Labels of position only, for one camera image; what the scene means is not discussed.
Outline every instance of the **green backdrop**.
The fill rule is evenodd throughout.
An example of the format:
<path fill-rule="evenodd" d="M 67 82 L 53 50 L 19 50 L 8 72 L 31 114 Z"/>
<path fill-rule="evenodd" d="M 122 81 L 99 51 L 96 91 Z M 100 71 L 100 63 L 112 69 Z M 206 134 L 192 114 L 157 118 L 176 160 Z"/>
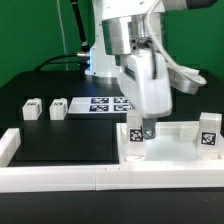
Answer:
<path fill-rule="evenodd" d="M 63 54 L 56 0 L 0 0 L 0 87 L 16 74 Z M 80 50 L 69 0 L 60 0 L 68 53 Z M 80 0 L 90 44 L 94 42 L 91 0 Z M 224 1 L 211 9 L 166 13 L 166 47 L 178 63 L 210 70 L 224 79 Z M 64 66 L 48 66 L 48 70 Z"/>

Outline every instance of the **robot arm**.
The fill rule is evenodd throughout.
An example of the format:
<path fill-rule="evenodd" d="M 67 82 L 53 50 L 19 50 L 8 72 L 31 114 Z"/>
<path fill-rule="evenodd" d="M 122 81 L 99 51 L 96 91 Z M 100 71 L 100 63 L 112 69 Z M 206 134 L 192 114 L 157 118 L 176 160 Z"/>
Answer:
<path fill-rule="evenodd" d="M 107 55 L 115 56 L 120 89 L 141 114 L 143 129 L 144 126 L 155 129 L 155 119 L 171 113 L 170 85 L 195 94 L 199 86 L 206 84 L 198 70 L 176 64 L 163 48 L 160 13 L 210 7 L 216 0 L 93 2 L 102 10 L 105 50 Z"/>

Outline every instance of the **small white block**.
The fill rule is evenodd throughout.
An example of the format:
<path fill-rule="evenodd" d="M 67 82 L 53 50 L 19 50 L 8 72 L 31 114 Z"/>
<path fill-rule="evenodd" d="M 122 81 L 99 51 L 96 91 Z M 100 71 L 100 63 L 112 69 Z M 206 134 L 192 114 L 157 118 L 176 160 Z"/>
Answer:
<path fill-rule="evenodd" d="M 67 99 L 62 98 L 54 100 L 49 110 L 51 120 L 64 120 L 68 112 Z"/>
<path fill-rule="evenodd" d="M 41 99 L 29 99 L 23 106 L 24 120 L 37 120 L 42 112 Z"/>
<path fill-rule="evenodd" d="M 182 141 L 194 142 L 198 137 L 199 126 L 196 124 L 182 124 L 180 126 L 180 139 Z"/>
<path fill-rule="evenodd" d="M 201 113 L 199 126 L 201 130 L 220 132 L 222 114 Z"/>
<path fill-rule="evenodd" d="M 128 110 L 127 128 L 140 128 L 142 126 L 142 117 L 137 110 Z"/>

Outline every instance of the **black table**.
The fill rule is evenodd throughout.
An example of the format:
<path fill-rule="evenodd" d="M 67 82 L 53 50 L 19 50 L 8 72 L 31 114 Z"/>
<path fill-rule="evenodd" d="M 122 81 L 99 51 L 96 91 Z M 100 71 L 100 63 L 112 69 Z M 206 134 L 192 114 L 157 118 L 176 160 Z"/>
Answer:
<path fill-rule="evenodd" d="M 224 83 L 210 74 L 205 76 L 208 85 L 195 96 L 172 90 L 173 113 L 160 120 L 194 121 L 201 112 L 222 113 Z M 64 121 L 50 121 L 48 108 L 55 98 L 67 98 L 70 104 L 72 97 L 118 95 L 121 95 L 118 86 L 80 80 L 77 72 L 17 75 L 0 89 L 0 135 L 11 127 L 20 128 L 22 133 L 22 145 L 10 166 L 116 164 L 115 126 L 117 122 L 125 122 L 124 115 L 68 114 Z M 39 120 L 23 121 L 22 106 L 27 99 L 36 97 L 43 102 Z M 69 141 L 71 133 L 82 138 L 89 130 L 105 135 L 105 141 L 100 138 L 96 141 L 101 147 L 90 144 L 96 136 L 89 134 L 89 143 Z M 63 154 L 60 143 L 66 148 Z M 74 144 L 78 144 L 75 149 L 71 148 Z M 223 222 L 223 207 L 224 188 L 0 194 L 1 223 L 210 224 Z"/>

